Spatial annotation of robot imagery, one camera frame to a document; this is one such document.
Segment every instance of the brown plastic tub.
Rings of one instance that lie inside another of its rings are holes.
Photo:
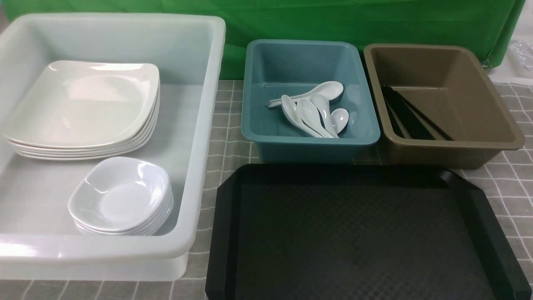
[[[456,46],[372,44],[365,48],[365,62],[391,163],[475,169],[502,150],[524,145],[520,128],[469,50]],[[453,141],[436,134],[433,135],[437,140],[396,135],[382,85],[397,90]]]

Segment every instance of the green backdrop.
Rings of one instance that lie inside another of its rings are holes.
[[[8,18],[35,12],[166,12],[226,21],[221,78],[242,79],[259,38],[450,44],[498,66],[525,0],[2,0]]]

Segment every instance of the blue plastic bin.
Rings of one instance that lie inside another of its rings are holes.
[[[331,111],[350,112],[340,139],[308,137],[268,101],[305,93],[325,81],[344,84]],[[257,40],[248,45],[243,94],[243,135],[257,143],[264,162],[351,163],[381,134],[361,59],[348,43]]]

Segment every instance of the black plastic tray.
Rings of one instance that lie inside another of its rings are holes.
[[[218,189],[210,300],[530,300],[482,190],[437,167],[246,165]]]

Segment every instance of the stack of plates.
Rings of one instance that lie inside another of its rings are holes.
[[[173,208],[167,172],[129,157],[99,163],[68,204],[76,227],[87,235],[153,235]]]
[[[4,136],[26,157],[98,159],[145,145],[158,113],[155,65],[56,61],[11,114]]]

